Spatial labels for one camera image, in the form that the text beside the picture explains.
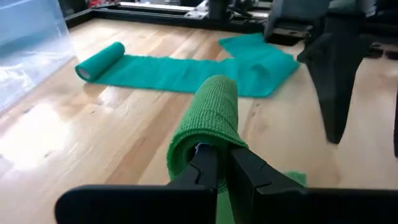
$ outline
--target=plastic container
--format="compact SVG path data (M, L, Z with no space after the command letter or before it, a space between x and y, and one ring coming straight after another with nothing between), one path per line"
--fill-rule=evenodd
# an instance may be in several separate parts
M55 0L0 1L0 113L74 55Z

